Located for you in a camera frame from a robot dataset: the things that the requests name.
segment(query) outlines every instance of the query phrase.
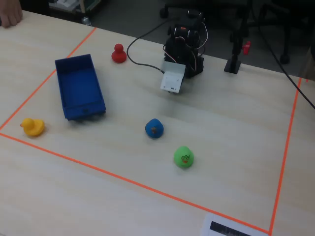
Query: green rubber duck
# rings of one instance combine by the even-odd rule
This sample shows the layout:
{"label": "green rubber duck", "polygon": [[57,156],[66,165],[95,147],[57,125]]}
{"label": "green rubber duck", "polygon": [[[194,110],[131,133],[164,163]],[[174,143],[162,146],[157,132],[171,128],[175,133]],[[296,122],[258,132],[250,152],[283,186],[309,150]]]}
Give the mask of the green rubber duck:
{"label": "green rubber duck", "polygon": [[188,168],[193,163],[193,153],[186,146],[179,147],[174,153],[174,161],[178,167]]}

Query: red object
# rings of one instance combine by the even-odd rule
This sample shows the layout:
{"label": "red object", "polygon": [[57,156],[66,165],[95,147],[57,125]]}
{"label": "red object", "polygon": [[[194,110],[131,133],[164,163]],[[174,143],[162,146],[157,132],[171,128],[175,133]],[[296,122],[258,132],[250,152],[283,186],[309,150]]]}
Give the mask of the red object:
{"label": "red object", "polygon": [[250,47],[251,47],[251,42],[248,41],[244,46],[243,46],[243,50],[244,50],[244,55],[248,55],[248,53],[250,52]]}
{"label": "red object", "polygon": [[116,63],[123,63],[127,59],[124,47],[120,43],[115,45],[115,51],[112,54],[112,59]]}

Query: blue tray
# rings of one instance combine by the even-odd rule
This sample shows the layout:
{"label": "blue tray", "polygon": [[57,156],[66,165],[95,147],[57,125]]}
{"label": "blue tray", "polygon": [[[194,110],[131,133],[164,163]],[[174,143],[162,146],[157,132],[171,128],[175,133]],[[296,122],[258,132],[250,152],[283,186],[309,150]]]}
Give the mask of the blue tray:
{"label": "blue tray", "polygon": [[64,117],[82,119],[106,111],[90,54],[55,61]]}

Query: orange tape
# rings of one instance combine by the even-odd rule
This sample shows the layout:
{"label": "orange tape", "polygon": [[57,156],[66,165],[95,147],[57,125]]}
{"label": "orange tape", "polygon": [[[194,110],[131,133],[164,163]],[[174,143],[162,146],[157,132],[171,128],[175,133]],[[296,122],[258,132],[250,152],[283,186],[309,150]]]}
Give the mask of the orange tape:
{"label": "orange tape", "polygon": [[[300,80],[299,80],[299,84],[298,84],[299,88],[301,86],[301,82],[302,82],[302,78],[300,78]],[[281,166],[281,171],[280,171],[280,178],[279,178],[279,183],[278,183],[278,188],[277,188],[277,194],[276,194],[274,209],[272,211],[272,217],[271,217],[271,222],[270,222],[270,227],[269,227],[269,232],[268,232],[268,235],[270,235],[270,236],[272,234],[272,230],[273,230],[274,223],[275,223],[275,218],[276,218],[276,213],[277,213],[277,208],[278,208],[278,203],[279,203],[279,197],[280,197],[280,192],[281,192],[281,186],[282,186],[282,180],[284,178],[284,168],[285,168],[285,163],[286,163],[287,151],[289,149],[291,130],[292,130],[293,119],[294,119],[294,114],[295,114],[295,109],[296,109],[298,97],[299,97],[299,91],[296,90],[293,108],[292,108],[292,112],[291,112],[290,124],[289,124],[289,128],[287,131],[287,136],[286,136],[286,142],[285,142],[285,148],[284,148],[284,153],[283,153],[283,160],[282,160],[282,166]]]}
{"label": "orange tape", "polygon": [[126,181],[126,182],[128,182],[128,183],[131,183],[131,184],[137,185],[137,186],[139,186],[139,187],[145,188],[145,189],[147,189],[147,190],[149,190],[149,191],[152,191],[152,192],[155,192],[155,193],[161,194],[161,195],[163,195],[163,196],[165,196],[165,197],[168,197],[168,198],[174,199],[174,200],[179,201],[179,202],[181,202],[181,203],[184,203],[184,204],[190,205],[190,206],[192,206],[192,207],[196,207],[196,208],[199,208],[199,209],[201,209],[201,210],[204,210],[204,211],[207,211],[207,212],[213,213],[213,214],[215,214],[215,215],[218,215],[218,216],[224,217],[224,218],[226,218],[226,219],[232,220],[232,221],[237,222],[237,223],[239,223],[239,224],[242,224],[242,225],[248,226],[248,227],[250,227],[250,228],[252,228],[252,229],[255,229],[255,230],[261,231],[261,232],[266,233],[266,234],[268,233],[268,231],[267,231],[267,230],[261,229],[261,228],[259,228],[259,227],[255,226],[255,225],[251,225],[251,224],[249,224],[249,223],[247,223],[247,222],[244,222],[244,221],[238,220],[238,219],[233,218],[233,217],[230,217],[230,216],[228,216],[228,215],[225,215],[225,214],[219,213],[219,212],[217,212],[217,211],[214,211],[214,210],[208,209],[208,208],[206,208],[206,207],[203,207],[203,206],[197,205],[197,204],[195,204],[195,203],[191,203],[191,202],[189,202],[189,201],[186,201],[186,200],[184,200],[184,199],[181,199],[181,198],[175,197],[175,196],[170,195],[170,194],[168,194],[168,193],[164,193],[164,192],[159,191],[159,190],[157,190],[157,189],[151,188],[151,187],[146,186],[146,185],[144,185],[144,184],[141,184],[141,183],[138,183],[138,182],[133,181],[133,180],[131,180],[131,179],[128,179],[128,178],[126,178],[126,177],[119,176],[119,175],[114,174],[114,173],[112,173],[112,172],[109,172],[109,171],[103,170],[103,169],[101,169],[101,168],[99,168],[99,167],[92,166],[92,165],[87,164],[87,163],[84,163],[84,162],[82,162],[82,161],[78,161],[78,160],[76,160],[76,159],[73,159],[73,158],[70,158],[70,157],[67,157],[67,156],[61,155],[61,154],[56,153],[56,152],[54,152],[54,151],[50,151],[50,150],[44,149],[44,148],[42,148],[42,147],[36,146],[36,145],[34,145],[34,144],[31,144],[31,143],[28,143],[28,142],[26,142],[26,141],[23,141],[23,140],[20,140],[20,139],[17,139],[17,138],[11,137],[11,136],[6,135],[6,134],[3,134],[3,133],[0,133],[0,135],[1,135],[1,136],[3,136],[3,137],[9,138],[9,139],[15,140],[15,141],[17,141],[17,142],[20,142],[20,143],[22,143],[22,144],[28,145],[28,146],[30,146],[30,147],[36,148],[36,149],[38,149],[38,150],[44,151],[44,152],[46,152],[46,153],[49,153],[49,154],[55,155],[55,156],[57,156],[57,157],[63,158],[63,159],[65,159],[65,160],[68,160],[68,161],[74,162],[74,163],[76,163],[76,164],[79,164],[79,165],[82,165],[82,166],[88,167],[88,168],[90,168],[90,169],[93,169],[93,170],[96,170],[96,171],[102,172],[102,173],[107,174],[107,175],[109,175],[109,176],[112,176],[112,177],[115,177],[115,178],[121,179],[121,180],[123,180],[123,181]]}
{"label": "orange tape", "polygon": [[[96,30],[96,28],[94,28],[73,50],[72,52],[67,56],[67,58],[69,58]],[[3,127],[5,127],[10,120],[19,112],[19,110],[24,107],[24,105],[35,95],[35,93],[37,93],[37,91],[53,76],[53,74],[56,72],[56,69],[51,72],[51,74],[37,87],[37,89],[35,89],[34,92],[31,93],[31,95],[18,107],[18,109],[15,110],[15,112],[13,112],[12,115],[10,115],[10,117],[0,126],[0,130],[3,129]]]}

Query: wire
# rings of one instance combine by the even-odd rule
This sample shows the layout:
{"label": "wire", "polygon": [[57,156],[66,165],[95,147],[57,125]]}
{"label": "wire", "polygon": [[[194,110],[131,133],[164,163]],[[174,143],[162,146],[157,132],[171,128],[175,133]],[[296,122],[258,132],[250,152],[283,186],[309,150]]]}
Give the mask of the wire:
{"label": "wire", "polygon": [[191,51],[191,54],[193,55],[193,58],[195,59],[195,69],[192,68],[192,66],[190,66],[192,68],[193,71],[196,71],[197,70],[197,60],[196,60],[196,56],[195,54],[193,53],[193,51]]}
{"label": "wire", "polygon": [[208,40],[208,30],[207,30],[206,24],[205,24],[205,23],[203,23],[203,25],[204,25],[205,30],[206,30],[206,33],[207,33],[207,38],[206,38],[206,40],[203,42],[203,44],[202,44],[199,48],[202,48],[202,47],[203,47],[203,45],[205,45],[205,43],[206,43],[206,42],[207,42],[207,40]]}
{"label": "wire", "polygon": [[159,24],[158,26],[154,27],[154,28],[153,28],[152,30],[150,30],[149,32],[147,32],[147,33],[141,35],[140,37],[137,37],[134,41],[132,41],[132,42],[129,44],[128,48],[127,48],[127,56],[128,56],[128,58],[129,58],[129,60],[130,60],[131,62],[135,63],[136,65],[143,65],[143,66],[148,66],[148,67],[157,69],[157,70],[161,71],[161,72],[164,74],[164,71],[163,71],[162,69],[160,69],[160,68],[158,68],[158,67],[156,67],[156,66],[154,66],[154,65],[149,65],[149,64],[144,64],[144,63],[135,62],[135,61],[134,61],[133,59],[131,59],[130,56],[129,56],[129,48],[130,48],[131,45],[134,44],[134,42],[137,41],[138,39],[143,38],[144,36],[147,36],[149,33],[152,33],[153,31],[155,31],[157,28],[161,27],[162,25],[164,25],[164,24],[166,24],[166,23],[168,23],[168,22],[170,22],[170,21],[175,21],[175,20],[178,20],[178,17],[176,17],[176,18],[171,18],[171,19],[168,19],[168,20],[162,22],[161,24]]}
{"label": "wire", "polygon": [[201,53],[198,57],[201,57],[202,55],[204,55],[205,52],[206,52],[206,45],[203,47],[203,51],[202,51],[202,53]]}
{"label": "wire", "polygon": [[165,45],[163,45],[163,51],[165,52],[165,54],[168,55],[168,57],[171,58],[175,63],[177,63],[176,60],[175,60],[174,58],[172,58],[172,57],[166,52],[166,50],[165,50],[164,47],[165,47]]}
{"label": "wire", "polygon": [[281,65],[281,62],[278,60],[276,54],[274,53],[274,51],[272,50],[270,44],[268,43],[265,35],[262,33],[261,29],[260,29],[260,24],[259,24],[259,20],[257,20],[257,18],[255,17],[254,14],[254,10],[253,10],[253,6],[252,6],[252,17],[254,19],[254,21],[257,23],[258,25],[258,31],[262,37],[262,39],[264,40],[267,48],[269,49],[269,51],[271,52],[272,56],[274,57],[274,59],[276,60],[277,64],[279,65],[280,69],[283,71],[283,73],[288,77],[288,79],[291,81],[291,83],[293,83],[293,85],[296,87],[296,89],[300,92],[300,94],[305,98],[305,100],[315,109],[314,104],[307,98],[307,96],[305,96],[305,94],[300,90],[300,88],[296,85],[296,83],[291,79],[291,77],[288,75],[288,73],[285,71],[284,67]]}

